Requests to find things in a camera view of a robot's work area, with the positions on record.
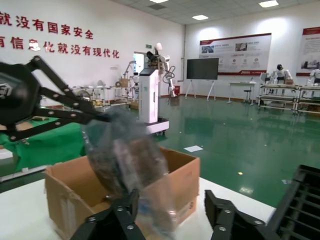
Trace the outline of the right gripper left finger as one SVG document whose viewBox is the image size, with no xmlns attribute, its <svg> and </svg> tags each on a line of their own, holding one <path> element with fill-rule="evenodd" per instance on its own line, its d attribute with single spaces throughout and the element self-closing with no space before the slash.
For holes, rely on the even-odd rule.
<svg viewBox="0 0 320 240">
<path fill-rule="evenodd" d="M 117 199 L 108 209 L 87 217 L 71 240 L 144 240 L 136 225 L 140 194 L 137 189 Z"/>
</svg>

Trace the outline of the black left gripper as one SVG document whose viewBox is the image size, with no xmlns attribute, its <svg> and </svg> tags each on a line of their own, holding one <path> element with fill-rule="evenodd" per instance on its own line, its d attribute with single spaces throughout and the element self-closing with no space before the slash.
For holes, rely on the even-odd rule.
<svg viewBox="0 0 320 240">
<path fill-rule="evenodd" d="M 60 93 L 40 86 L 32 74 L 36 70 L 43 72 Z M 73 111 L 45 108 L 34 110 L 40 102 L 40 96 L 70 107 Z M 29 129 L 17 130 L 17 123 L 31 118 L 33 111 L 37 116 L 52 117 L 56 120 Z M 89 101 L 76 96 L 40 56 L 33 57 L 26 65 L 4 62 L 0 64 L 0 124 L 9 126 L 7 136 L 11 142 L 27 139 L 70 123 L 87 125 L 92 120 L 109 122 L 110 115 L 96 111 Z"/>
</svg>

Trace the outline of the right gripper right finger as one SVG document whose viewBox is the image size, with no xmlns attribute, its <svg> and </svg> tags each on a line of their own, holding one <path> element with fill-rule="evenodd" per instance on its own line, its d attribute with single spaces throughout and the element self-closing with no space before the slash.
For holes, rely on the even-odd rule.
<svg viewBox="0 0 320 240">
<path fill-rule="evenodd" d="M 218 198 L 206 189 L 204 206 L 213 230 L 212 240 L 279 240 L 266 223 L 236 208 L 232 201 Z"/>
</svg>

